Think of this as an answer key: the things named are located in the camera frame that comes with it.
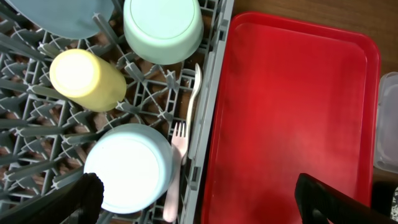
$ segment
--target pink fork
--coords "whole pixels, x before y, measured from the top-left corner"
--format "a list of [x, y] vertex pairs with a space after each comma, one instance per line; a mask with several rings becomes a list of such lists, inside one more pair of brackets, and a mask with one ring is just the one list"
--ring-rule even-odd
[[185, 123], [175, 124], [172, 148], [175, 153], [178, 153], [178, 161], [174, 179], [167, 191], [164, 204], [163, 219], [167, 222], [174, 222], [177, 219], [181, 162], [188, 151], [188, 136], [185, 132]]

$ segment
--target red plastic surface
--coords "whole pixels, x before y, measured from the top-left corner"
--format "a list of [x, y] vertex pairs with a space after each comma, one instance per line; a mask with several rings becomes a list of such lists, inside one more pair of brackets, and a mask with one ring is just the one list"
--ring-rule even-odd
[[301, 223], [301, 172], [369, 205], [379, 70], [365, 35], [253, 12], [235, 17], [202, 223]]

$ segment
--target fork handle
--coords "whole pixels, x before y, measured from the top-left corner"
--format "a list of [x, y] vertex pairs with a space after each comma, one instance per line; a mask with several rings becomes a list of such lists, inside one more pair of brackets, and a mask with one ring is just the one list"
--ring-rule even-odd
[[180, 170], [181, 161], [176, 168], [174, 179], [167, 191], [166, 202], [164, 203], [163, 219], [167, 222], [174, 222], [174, 220], [177, 219], [180, 188]]

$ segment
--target wooden table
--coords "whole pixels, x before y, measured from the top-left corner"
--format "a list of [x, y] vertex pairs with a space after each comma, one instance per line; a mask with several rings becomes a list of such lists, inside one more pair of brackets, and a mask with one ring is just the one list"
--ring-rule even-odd
[[[340, 29], [372, 38], [381, 53], [381, 75], [398, 71], [397, 0], [235, 0], [234, 15], [259, 11]], [[373, 181], [398, 183], [398, 175], [374, 169]]]

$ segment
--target gray dish rack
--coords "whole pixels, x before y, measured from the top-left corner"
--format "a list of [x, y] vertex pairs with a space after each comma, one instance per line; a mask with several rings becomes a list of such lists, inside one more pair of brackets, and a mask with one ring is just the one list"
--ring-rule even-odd
[[[101, 30], [99, 37], [81, 40], [32, 27], [26, 18], [0, 3], [0, 216], [9, 209], [24, 209], [77, 180], [90, 147], [107, 130], [123, 123], [142, 123], [171, 140], [175, 122], [185, 119], [179, 113], [180, 102], [192, 91], [197, 60], [189, 58], [175, 70], [140, 60], [115, 27], [121, 21], [123, 1], [113, 3], [117, 13], [110, 22], [100, 14], [93, 15]], [[233, 8], [233, 0], [199, 3], [205, 26], [208, 22], [208, 32], [194, 53], [201, 58], [203, 84], [192, 124], [189, 159], [182, 169], [176, 223], [193, 223], [195, 210], [201, 209], [197, 208], [198, 194]], [[88, 50], [125, 74], [130, 94], [115, 110], [84, 110], [52, 88], [51, 61], [70, 48]], [[163, 202], [164, 196], [130, 215], [103, 211], [98, 223], [162, 223]]]

